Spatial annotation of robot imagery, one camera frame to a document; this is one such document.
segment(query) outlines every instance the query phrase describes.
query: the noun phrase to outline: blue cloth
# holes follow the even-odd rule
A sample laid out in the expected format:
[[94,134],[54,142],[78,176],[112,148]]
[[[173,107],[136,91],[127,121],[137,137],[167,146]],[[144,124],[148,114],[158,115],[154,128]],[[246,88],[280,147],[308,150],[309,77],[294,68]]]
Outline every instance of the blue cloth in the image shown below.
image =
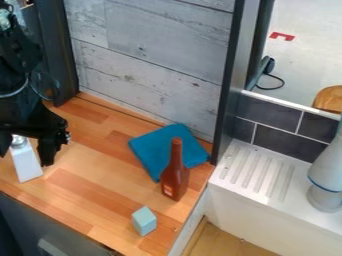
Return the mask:
[[208,160],[209,154],[182,124],[168,125],[128,142],[155,182],[159,181],[160,174],[169,163],[171,140],[174,137],[183,142],[182,158],[185,167],[192,168]]

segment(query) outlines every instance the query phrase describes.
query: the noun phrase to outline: gray wooden wall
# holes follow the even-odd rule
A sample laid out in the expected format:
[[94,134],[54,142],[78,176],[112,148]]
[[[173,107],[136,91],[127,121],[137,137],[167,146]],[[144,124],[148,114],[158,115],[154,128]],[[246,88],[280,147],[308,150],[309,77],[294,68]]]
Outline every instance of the gray wooden wall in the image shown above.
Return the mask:
[[234,0],[65,0],[81,90],[213,138]]

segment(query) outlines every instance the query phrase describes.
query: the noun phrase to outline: sauce bottle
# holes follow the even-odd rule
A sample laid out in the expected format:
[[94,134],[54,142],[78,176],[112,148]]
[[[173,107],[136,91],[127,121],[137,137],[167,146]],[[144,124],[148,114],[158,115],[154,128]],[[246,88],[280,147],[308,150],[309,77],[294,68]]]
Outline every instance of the sauce bottle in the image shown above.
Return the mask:
[[179,201],[189,185],[190,172],[182,162],[182,140],[171,140],[170,161],[160,176],[162,193],[175,201]]

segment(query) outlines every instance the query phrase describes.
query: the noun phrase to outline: light blue cube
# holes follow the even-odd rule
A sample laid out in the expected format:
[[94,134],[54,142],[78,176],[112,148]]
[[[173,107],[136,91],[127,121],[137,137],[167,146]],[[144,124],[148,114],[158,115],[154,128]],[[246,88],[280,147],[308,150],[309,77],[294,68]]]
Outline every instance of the light blue cube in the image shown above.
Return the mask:
[[145,236],[156,228],[157,218],[148,207],[144,206],[132,214],[132,224],[139,235]]

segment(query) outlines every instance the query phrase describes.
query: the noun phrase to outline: wooden floor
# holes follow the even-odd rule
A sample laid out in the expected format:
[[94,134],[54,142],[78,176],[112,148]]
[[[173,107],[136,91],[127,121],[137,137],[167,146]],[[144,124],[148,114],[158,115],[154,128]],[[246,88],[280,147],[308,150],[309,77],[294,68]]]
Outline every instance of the wooden floor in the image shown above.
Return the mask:
[[[162,124],[83,93],[50,109],[68,120],[72,141],[43,177],[23,184],[7,154],[0,161],[0,191],[124,255],[166,255],[213,166],[191,169],[188,191],[175,202],[161,194],[128,147],[129,139]],[[200,143],[210,152],[211,144]],[[157,229],[140,237],[131,214],[144,205],[157,216]]]
[[204,219],[182,256],[277,256],[277,254],[230,235]]

